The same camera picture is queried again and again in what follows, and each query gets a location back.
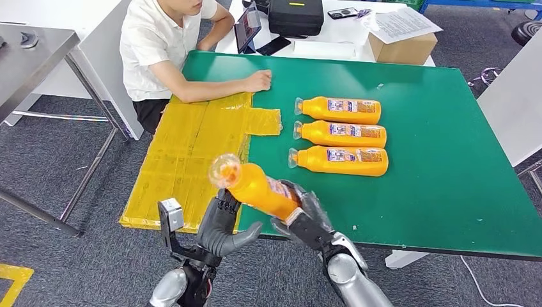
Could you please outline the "person's right hand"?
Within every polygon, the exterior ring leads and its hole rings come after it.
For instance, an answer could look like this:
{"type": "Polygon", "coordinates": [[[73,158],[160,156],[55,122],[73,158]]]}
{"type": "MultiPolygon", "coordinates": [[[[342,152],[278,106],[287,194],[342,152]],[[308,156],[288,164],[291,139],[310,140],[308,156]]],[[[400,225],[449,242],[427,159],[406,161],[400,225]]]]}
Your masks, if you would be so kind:
{"type": "Polygon", "coordinates": [[[272,84],[271,70],[258,70],[244,80],[244,91],[249,93],[257,93],[259,91],[267,91],[272,84]]]}

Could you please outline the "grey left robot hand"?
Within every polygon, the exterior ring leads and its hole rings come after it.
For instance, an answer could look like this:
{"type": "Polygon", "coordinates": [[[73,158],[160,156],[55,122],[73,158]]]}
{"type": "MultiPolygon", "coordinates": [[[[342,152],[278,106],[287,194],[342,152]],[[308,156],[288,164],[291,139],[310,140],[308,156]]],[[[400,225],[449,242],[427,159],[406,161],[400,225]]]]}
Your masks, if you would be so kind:
{"type": "Polygon", "coordinates": [[[263,223],[254,222],[240,233],[233,231],[241,203],[227,190],[220,189],[207,206],[197,233],[197,243],[214,256],[224,257],[254,242],[263,223]]]}

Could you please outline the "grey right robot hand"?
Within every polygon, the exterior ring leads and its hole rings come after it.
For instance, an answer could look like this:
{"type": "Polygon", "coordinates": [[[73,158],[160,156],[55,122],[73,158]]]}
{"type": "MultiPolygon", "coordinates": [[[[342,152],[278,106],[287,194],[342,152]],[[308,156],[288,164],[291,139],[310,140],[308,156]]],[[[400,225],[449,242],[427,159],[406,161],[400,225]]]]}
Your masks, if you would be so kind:
{"type": "Polygon", "coordinates": [[[271,218],[272,226],[292,241],[304,243],[315,251],[323,251],[330,244],[334,230],[318,197],[288,180],[281,180],[280,183],[290,189],[300,206],[285,221],[271,218]]]}

